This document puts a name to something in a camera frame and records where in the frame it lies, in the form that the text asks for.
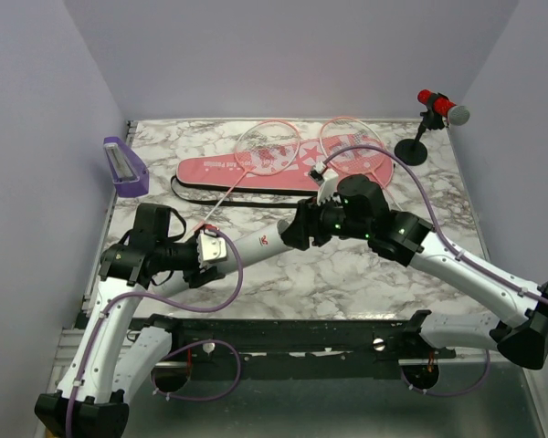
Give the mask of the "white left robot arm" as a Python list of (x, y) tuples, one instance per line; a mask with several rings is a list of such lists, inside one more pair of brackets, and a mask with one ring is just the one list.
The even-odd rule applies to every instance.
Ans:
[(100, 283), (75, 356), (55, 392), (41, 394), (37, 418), (57, 437), (120, 437), (125, 430), (131, 396), (160, 359), (175, 360), (184, 349), (183, 336), (170, 328), (147, 328), (126, 354), (121, 348), (133, 315), (149, 298), (171, 307), (200, 312), (173, 301), (176, 288), (164, 291), (156, 275), (181, 273), (181, 288), (200, 287), (224, 277), (220, 267), (243, 261), (233, 241), (218, 229), (201, 225), (195, 233), (171, 236), (169, 206), (142, 203), (132, 229), (105, 250)]

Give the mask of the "grey shuttlecock tube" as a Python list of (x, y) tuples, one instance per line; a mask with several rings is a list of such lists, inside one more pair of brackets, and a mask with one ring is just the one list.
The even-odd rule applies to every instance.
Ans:
[[(250, 235), (243, 236), (234, 242), (234, 246), (240, 256), (243, 267), (255, 265), (271, 257), (278, 256), (284, 252), (290, 251), (280, 237), (290, 223), (285, 219), (280, 219), (274, 224), (270, 224)], [(237, 260), (234, 252), (227, 245), (227, 260), (217, 264), (221, 273), (227, 275), (237, 271)], [(173, 276), (160, 286), (152, 286), (154, 294), (163, 297), (172, 297), (177, 293), (191, 289), (183, 279), (183, 273)]]

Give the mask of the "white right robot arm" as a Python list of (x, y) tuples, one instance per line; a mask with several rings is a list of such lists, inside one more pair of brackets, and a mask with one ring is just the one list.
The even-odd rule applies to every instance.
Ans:
[(305, 251), (333, 237), (364, 240), (378, 256), (434, 276), (487, 310), (464, 316), (419, 311), (402, 335), (415, 358), (434, 349), (465, 347), (499, 352), (525, 369), (539, 370), (548, 356), (548, 281), (538, 285), (443, 242), (436, 227), (409, 212), (392, 210), (382, 189), (357, 174), (342, 179), (338, 200), (299, 202), (282, 232), (283, 243)]

